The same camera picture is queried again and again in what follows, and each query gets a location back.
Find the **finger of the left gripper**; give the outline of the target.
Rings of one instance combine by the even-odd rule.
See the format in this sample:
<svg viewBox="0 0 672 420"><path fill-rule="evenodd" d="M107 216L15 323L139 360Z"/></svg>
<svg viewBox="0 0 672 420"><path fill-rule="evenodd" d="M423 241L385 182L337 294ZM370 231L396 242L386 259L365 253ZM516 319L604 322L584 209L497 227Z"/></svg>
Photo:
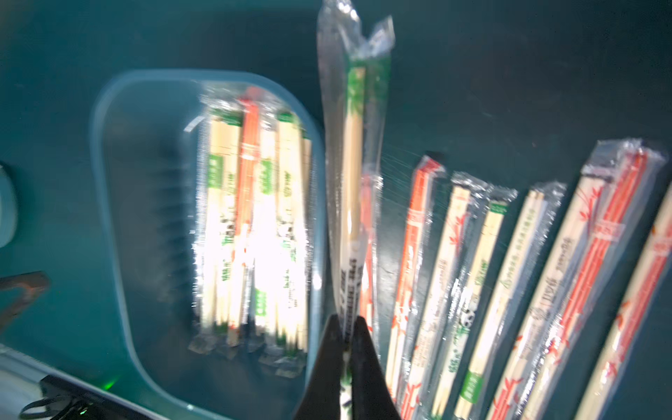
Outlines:
<svg viewBox="0 0 672 420"><path fill-rule="evenodd" d="M49 289L50 280L43 271L24 273L1 278L1 291L17 289L19 296L1 311L1 330L5 330L13 320Z"/></svg>

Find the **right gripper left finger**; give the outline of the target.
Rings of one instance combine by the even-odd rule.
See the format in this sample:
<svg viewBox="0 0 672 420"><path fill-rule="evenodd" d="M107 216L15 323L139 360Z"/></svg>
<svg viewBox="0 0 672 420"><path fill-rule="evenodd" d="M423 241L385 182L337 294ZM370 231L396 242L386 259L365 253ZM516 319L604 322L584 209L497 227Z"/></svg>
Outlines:
<svg viewBox="0 0 672 420"><path fill-rule="evenodd" d="M337 314L327 320L313 371L294 420L338 420L341 418L341 375L344 339Z"/></svg>

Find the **chopsticks green label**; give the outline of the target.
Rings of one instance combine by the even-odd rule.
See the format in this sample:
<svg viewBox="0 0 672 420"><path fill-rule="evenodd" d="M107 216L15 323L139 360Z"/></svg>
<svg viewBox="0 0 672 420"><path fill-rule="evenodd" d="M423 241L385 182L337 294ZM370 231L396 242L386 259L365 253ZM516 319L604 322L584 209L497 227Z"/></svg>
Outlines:
<svg viewBox="0 0 672 420"><path fill-rule="evenodd" d="M515 306L516 293L530 280L530 271L537 263L539 250L544 246L565 193L565 183L551 181L534 185L527 194L479 329L453 412L455 419L477 419L481 414L482 397L501 344L502 331Z"/></svg>

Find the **green print chopsticks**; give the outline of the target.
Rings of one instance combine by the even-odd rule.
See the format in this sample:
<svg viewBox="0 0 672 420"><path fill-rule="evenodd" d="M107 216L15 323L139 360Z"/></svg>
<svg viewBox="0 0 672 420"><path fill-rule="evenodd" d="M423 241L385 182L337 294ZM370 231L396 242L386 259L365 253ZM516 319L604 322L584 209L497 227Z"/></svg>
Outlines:
<svg viewBox="0 0 672 420"><path fill-rule="evenodd" d="M331 270L348 363L358 317L366 321L372 339L378 337L380 161L396 38L392 17L364 35L350 1L325 1L318 16Z"/></svg>

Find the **red striped chopsticks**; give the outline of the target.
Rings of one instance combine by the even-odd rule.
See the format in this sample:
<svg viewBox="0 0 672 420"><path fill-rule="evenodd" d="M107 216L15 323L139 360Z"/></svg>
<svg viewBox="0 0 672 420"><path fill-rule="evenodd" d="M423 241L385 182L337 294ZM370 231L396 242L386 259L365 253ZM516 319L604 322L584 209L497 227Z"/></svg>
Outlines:
<svg viewBox="0 0 672 420"><path fill-rule="evenodd" d="M401 388L402 359L411 315L411 301L422 264L425 227L430 217L428 206L434 180L442 176L444 170L444 166L437 160L424 155L413 173L385 370L388 391L395 404L399 400L398 392Z"/></svg>

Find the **chopsticks red print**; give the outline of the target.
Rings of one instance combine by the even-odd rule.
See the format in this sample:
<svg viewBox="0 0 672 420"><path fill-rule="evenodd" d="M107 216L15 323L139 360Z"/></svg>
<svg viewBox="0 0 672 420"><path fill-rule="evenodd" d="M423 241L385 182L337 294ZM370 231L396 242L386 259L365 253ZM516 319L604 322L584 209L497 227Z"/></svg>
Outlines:
<svg viewBox="0 0 672 420"><path fill-rule="evenodd" d="M481 206L488 184L464 171L455 171L451 178L451 197L444 220L439 251L425 295L412 301L416 319L411 324L402 361L402 390L398 394L400 417L412 419L419 406L428 367L438 339L443 333L454 282L460 276L467 230L474 212Z"/></svg>

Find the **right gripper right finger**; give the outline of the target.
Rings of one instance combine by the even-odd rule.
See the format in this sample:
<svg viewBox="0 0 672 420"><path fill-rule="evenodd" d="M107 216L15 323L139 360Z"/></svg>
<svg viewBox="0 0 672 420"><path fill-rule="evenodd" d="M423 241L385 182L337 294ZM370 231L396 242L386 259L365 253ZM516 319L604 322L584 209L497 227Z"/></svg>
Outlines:
<svg viewBox="0 0 672 420"><path fill-rule="evenodd" d="M351 359L354 420L400 420L388 391L366 320L358 317L353 326Z"/></svg>

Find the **chopsticks pair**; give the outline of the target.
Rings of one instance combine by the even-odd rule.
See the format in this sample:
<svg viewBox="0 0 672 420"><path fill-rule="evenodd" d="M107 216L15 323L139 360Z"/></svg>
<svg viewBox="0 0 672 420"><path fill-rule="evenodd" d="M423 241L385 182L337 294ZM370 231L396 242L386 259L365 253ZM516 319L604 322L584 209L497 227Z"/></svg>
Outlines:
<svg viewBox="0 0 672 420"><path fill-rule="evenodd" d="M631 348L656 291L671 265L671 190L668 189L642 249L619 311L595 365L575 418L603 418L628 364Z"/></svg>

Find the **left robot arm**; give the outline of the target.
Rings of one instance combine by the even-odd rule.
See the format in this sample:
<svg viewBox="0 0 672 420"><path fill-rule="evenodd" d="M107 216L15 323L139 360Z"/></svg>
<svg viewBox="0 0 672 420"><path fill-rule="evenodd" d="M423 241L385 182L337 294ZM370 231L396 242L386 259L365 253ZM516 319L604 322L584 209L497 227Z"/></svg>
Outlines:
<svg viewBox="0 0 672 420"><path fill-rule="evenodd" d="M17 297L1 310L5 330L35 303L50 286L47 275L36 271L1 279L1 290L17 291ZM24 407L17 419L161 419L162 416L69 374L1 346L1 406Z"/></svg>

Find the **chopsticks red bamboo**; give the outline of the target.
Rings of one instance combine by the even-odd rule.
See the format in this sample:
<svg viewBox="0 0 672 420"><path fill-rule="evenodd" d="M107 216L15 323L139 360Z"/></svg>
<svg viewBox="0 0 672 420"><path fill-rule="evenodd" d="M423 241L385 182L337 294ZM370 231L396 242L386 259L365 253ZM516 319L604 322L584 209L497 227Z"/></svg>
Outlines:
<svg viewBox="0 0 672 420"><path fill-rule="evenodd" d="M581 170L488 418L543 417L666 162L640 139L597 143Z"/></svg>

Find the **clear plastic storage box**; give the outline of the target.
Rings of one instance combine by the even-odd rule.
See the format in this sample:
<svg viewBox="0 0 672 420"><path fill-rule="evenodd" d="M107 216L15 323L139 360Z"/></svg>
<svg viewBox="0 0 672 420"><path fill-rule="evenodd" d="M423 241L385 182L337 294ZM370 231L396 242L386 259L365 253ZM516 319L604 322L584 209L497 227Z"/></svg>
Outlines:
<svg viewBox="0 0 672 420"><path fill-rule="evenodd" d="M324 143L253 73L140 70L103 90L91 147L124 341L175 418L290 419L316 358Z"/></svg>

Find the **chopsticks panda print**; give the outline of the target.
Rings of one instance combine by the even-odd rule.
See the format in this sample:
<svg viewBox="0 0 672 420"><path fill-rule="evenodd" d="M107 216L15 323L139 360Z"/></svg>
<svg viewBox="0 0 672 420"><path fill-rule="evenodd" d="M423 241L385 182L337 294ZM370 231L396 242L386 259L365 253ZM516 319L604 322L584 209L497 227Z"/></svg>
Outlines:
<svg viewBox="0 0 672 420"><path fill-rule="evenodd" d="M518 196L518 191L507 187L494 187L486 204L485 219L479 229L478 241L472 255L468 259L467 277L460 285L460 300L453 316L449 331L449 341L444 353L436 394L430 409L431 419L444 416L446 405L452 392L453 383L458 373L465 345L481 299L488 268L494 253L503 220L509 205Z"/></svg>

